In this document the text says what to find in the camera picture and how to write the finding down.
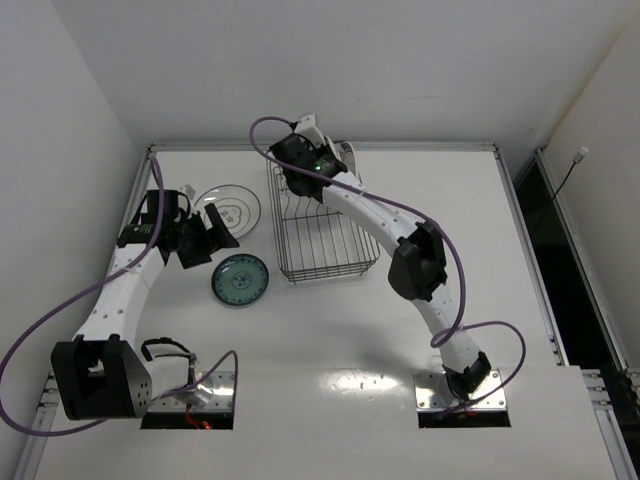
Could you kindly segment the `green red rimmed plate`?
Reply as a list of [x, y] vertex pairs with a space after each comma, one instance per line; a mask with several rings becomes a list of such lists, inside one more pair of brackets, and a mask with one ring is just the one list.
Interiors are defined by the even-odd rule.
[[346, 165], [348, 171], [358, 180], [361, 179], [358, 173], [356, 150], [351, 142], [341, 141], [336, 145], [341, 161]]

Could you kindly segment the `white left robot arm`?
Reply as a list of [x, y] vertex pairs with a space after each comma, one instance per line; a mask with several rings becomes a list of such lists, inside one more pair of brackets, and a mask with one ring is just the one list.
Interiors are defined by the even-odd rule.
[[171, 255], [188, 269], [239, 243], [213, 204], [193, 214], [170, 208], [157, 225], [150, 215], [143, 219], [123, 228], [115, 249], [115, 279], [102, 288], [73, 339], [57, 343], [51, 354], [64, 411], [71, 420], [141, 418], [154, 400], [194, 388], [195, 355], [154, 357], [136, 351], [138, 325]]

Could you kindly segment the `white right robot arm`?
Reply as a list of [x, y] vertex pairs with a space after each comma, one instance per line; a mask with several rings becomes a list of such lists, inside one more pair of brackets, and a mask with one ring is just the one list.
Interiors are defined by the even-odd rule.
[[466, 307], [466, 279], [457, 252], [452, 253], [459, 276], [459, 305], [453, 305], [447, 286], [448, 236], [420, 213], [369, 192], [328, 146], [313, 147], [291, 133], [268, 149], [281, 167], [289, 189], [335, 210], [371, 235], [391, 258], [388, 282], [394, 292], [411, 302], [440, 351], [448, 388], [467, 401], [489, 375], [490, 362], [461, 330]]

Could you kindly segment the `white plate with teal rim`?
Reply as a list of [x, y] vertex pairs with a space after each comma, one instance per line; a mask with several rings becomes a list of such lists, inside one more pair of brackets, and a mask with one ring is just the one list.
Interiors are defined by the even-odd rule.
[[195, 201], [196, 209], [203, 213], [208, 205], [216, 207], [227, 229], [237, 240], [247, 236], [257, 226], [262, 212], [257, 195], [237, 184], [210, 188]]

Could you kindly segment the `blue floral green plate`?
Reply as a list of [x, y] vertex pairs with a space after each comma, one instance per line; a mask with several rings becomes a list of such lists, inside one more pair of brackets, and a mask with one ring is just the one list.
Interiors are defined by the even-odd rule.
[[213, 271], [211, 289], [222, 304], [240, 308], [258, 301], [266, 292], [270, 274], [266, 264], [251, 254], [235, 254]]

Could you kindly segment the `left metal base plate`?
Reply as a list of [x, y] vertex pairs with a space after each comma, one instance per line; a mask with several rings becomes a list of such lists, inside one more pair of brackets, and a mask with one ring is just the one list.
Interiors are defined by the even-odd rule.
[[148, 412], [184, 412], [191, 406], [195, 413], [230, 413], [234, 410], [235, 378], [232, 371], [214, 373], [188, 393], [156, 400]]

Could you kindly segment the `metal base plate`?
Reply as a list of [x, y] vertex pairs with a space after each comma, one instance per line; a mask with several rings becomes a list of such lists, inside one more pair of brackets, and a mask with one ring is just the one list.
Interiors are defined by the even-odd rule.
[[437, 413], [462, 405], [462, 410], [506, 412], [507, 401], [498, 370], [491, 370], [467, 401], [450, 391], [444, 371], [419, 371], [414, 374], [416, 408], [419, 413]]
[[235, 378], [232, 371], [214, 373], [188, 393], [156, 400], [148, 412], [184, 412], [191, 406], [195, 413], [230, 413], [234, 410]]

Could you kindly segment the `aluminium frame rail right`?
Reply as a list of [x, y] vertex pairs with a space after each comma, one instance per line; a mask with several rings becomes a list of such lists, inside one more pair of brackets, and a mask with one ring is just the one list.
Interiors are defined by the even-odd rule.
[[638, 477], [639, 371], [623, 354], [561, 206], [560, 192], [576, 167], [571, 162], [554, 182], [543, 152], [535, 153], [531, 173], [539, 179], [541, 203], [530, 211], [527, 228], [569, 363], [600, 380], [608, 395], [596, 402], [596, 410], [612, 424], [605, 430], [614, 438], [614, 464], [627, 477]]

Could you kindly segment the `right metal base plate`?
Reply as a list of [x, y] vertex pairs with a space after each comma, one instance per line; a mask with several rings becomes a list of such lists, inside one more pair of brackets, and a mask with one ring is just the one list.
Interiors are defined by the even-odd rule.
[[450, 391], [444, 371], [419, 371], [414, 374], [416, 408], [419, 413], [437, 413], [462, 405], [462, 410], [506, 412], [507, 401], [498, 370], [491, 370], [467, 401]]

